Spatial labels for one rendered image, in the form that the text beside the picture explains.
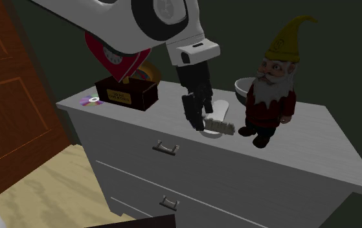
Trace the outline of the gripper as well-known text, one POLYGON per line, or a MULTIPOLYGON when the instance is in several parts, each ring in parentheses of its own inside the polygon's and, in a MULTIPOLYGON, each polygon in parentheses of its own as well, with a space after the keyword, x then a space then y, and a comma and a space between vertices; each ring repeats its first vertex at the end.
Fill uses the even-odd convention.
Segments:
POLYGON ((205 113, 212 113, 212 86, 210 83, 210 72, 207 61, 194 65, 176 67, 176 72, 180 84, 188 91, 183 95, 182 103, 185 111, 185 117, 196 131, 203 131, 202 106, 205 113), (201 97, 194 94, 198 90, 203 93, 203 104, 201 97))

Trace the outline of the white scrub brush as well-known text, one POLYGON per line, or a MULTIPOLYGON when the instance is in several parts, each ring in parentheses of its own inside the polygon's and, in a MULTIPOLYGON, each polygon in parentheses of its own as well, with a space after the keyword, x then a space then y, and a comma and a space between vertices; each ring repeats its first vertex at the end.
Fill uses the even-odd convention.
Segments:
POLYGON ((206 113, 203 116, 204 130, 200 131, 200 133, 213 139, 222 135, 234 135, 234 124, 224 121, 229 109, 229 103, 225 100, 216 100, 212 103, 212 108, 212 113, 206 113))

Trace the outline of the white bowl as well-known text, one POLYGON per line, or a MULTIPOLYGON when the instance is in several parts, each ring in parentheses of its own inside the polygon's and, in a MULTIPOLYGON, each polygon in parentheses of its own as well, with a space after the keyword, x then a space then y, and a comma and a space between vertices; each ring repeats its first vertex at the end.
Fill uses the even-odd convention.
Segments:
POLYGON ((249 92, 254 80, 255 77, 246 77, 240 78, 234 83, 236 98, 242 105, 245 105, 246 103, 247 93, 249 92))

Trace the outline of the yellow patterned bowl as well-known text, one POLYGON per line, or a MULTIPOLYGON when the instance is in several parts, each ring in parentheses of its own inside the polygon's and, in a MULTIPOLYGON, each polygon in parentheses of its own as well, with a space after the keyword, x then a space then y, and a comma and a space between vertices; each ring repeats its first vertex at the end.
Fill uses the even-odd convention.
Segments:
POLYGON ((152 64, 148 60, 145 60, 131 77, 159 84, 159 82, 161 81, 161 76, 162 74, 160 70, 158 70, 158 68, 156 68, 154 64, 152 64))

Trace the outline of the garden gnome figure yellow hat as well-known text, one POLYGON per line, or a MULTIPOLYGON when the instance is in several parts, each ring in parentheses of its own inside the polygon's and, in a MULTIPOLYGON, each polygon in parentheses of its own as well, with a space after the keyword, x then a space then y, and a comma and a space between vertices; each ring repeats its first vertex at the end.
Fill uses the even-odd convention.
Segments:
POLYGON ((297 96, 294 79, 300 57, 298 33, 312 16, 293 18, 272 41, 257 69, 245 99, 245 125, 238 133, 254 135, 253 145, 265 148, 280 124, 287 124, 295 113, 297 96))

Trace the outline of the red heart trophy dark base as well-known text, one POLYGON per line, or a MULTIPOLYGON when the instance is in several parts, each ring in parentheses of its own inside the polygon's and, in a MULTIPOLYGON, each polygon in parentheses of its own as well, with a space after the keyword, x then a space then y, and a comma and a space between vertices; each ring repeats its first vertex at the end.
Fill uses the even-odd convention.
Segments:
POLYGON ((111 74, 95 83, 101 101, 141 111, 158 101, 157 82, 132 77, 151 53, 150 49, 126 56, 115 53, 88 32, 84 38, 94 57, 111 74))

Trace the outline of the white chest of drawers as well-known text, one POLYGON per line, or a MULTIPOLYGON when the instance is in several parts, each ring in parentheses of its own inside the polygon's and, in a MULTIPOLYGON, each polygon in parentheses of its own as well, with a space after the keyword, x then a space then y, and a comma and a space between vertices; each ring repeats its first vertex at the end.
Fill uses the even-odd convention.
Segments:
POLYGON ((146 111, 81 104, 95 93, 57 106, 115 214, 174 214, 177 228, 319 228, 351 193, 362 194, 362 159, 324 106, 298 103, 259 149, 249 137, 193 129, 179 84, 161 82, 146 111))

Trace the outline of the compact disc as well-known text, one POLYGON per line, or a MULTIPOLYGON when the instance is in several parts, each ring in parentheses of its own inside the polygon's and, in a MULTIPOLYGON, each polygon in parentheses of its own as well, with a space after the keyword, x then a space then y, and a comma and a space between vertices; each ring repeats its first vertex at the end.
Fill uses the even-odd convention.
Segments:
POLYGON ((100 100, 99 95, 97 93, 92 95, 87 95, 79 101, 82 106, 98 106, 103 104, 104 102, 100 100))

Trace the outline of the brown wooden door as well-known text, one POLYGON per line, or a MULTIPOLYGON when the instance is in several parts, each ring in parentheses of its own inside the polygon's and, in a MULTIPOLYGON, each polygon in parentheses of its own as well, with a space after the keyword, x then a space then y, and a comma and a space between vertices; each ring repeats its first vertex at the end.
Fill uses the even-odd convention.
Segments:
POLYGON ((0 193, 70 144, 20 28, 11 0, 0 0, 0 193))

